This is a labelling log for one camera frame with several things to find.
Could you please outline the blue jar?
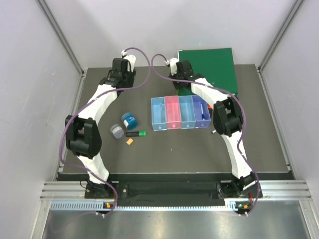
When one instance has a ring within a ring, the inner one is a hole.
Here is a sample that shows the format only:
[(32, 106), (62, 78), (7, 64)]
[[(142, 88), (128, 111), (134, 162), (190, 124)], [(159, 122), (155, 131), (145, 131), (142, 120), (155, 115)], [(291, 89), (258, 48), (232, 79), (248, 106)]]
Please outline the blue jar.
[(127, 130), (133, 130), (138, 126), (138, 122), (132, 113), (125, 113), (121, 117), (121, 121)]

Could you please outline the green highlighter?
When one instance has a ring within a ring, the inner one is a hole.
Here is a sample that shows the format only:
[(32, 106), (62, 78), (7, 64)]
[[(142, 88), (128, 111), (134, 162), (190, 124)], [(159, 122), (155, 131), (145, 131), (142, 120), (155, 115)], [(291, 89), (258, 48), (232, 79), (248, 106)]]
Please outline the green highlighter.
[(146, 136), (146, 131), (131, 131), (125, 133), (126, 137), (141, 137)]

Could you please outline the light blue bin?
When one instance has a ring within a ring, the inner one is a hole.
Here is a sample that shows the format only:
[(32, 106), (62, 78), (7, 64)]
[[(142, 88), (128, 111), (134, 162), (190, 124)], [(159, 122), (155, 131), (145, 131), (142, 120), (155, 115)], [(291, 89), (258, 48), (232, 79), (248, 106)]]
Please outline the light blue bin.
[(195, 128), (196, 118), (192, 96), (179, 96), (181, 129)]
[(154, 131), (167, 130), (165, 98), (151, 98), (152, 127)]

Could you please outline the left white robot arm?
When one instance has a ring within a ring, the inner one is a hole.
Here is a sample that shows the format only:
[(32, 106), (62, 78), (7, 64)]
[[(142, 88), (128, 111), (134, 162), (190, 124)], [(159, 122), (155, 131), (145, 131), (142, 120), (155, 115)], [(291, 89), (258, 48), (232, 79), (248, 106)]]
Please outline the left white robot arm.
[(113, 59), (112, 69), (104, 77), (89, 106), (82, 110), (66, 132), (66, 146), (88, 170), (87, 198), (106, 198), (112, 194), (113, 185), (107, 182), (110, 173), (100, 155), (102, 139), (98, 123), (110, 104), (117, 99), (122, 88), (133, 86), (136, 57), (128, 55)]

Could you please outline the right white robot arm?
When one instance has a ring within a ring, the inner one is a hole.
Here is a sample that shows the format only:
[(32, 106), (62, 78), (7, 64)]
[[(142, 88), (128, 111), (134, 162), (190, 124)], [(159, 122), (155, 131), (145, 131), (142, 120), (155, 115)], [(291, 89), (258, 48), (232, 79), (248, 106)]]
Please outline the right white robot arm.
[(230, 92), (212, 86), (201, 74), (194, 73), (188, 60), (172, 58), (166, 65), (170, 68), (169, 78), (176, 89), (188, 88), (213, 107), (213, 126), (226, 144), (233, 175), (230, 186), (219, 186), (221, 197), (244, 197), (254, 190), (258, 197), (258, 175), (249, 165), (243, 145), (246, 121), (239, 100)]

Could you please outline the blue capped white marker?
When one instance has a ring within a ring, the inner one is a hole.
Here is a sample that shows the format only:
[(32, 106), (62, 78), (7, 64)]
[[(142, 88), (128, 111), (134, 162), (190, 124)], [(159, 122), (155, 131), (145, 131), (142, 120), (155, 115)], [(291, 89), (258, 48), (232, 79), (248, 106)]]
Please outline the blue capped white marker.
[(202, 103), (200, 104), (200, 107), (201, 107), (201, 118), (202, 118), (202, 120), (205, 120), (205, 114), (204, 114), (203, 104)]

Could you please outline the green ring binder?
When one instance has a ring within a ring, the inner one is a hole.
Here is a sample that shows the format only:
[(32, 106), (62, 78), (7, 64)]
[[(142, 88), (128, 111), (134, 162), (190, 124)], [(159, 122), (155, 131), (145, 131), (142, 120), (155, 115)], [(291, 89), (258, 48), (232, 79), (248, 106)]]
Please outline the green ring binder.
[(194, 73), (200, 73), (214, 87), (238, 94), (233, 52), (231, 48), (179, 50), (179, 60), (189, 60)]

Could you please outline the purple bin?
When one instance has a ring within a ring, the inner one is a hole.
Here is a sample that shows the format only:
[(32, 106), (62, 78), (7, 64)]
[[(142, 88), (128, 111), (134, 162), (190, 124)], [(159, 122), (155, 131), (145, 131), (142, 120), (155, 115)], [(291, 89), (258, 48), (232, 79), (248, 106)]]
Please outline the purple bin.
[(198, 95), (193, 95), (192, 100), (196, 119), (195, 128), (209, 127), (211, 124), (211, 116), (207, 102)]

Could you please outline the pink bin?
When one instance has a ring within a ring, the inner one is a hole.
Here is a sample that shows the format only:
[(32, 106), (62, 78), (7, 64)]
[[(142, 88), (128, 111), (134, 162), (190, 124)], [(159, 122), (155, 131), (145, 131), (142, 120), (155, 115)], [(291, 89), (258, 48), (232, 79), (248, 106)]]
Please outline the pink bin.
[(167, 129), (181, 128), (181, 114), (178, 96), (165, 96)]

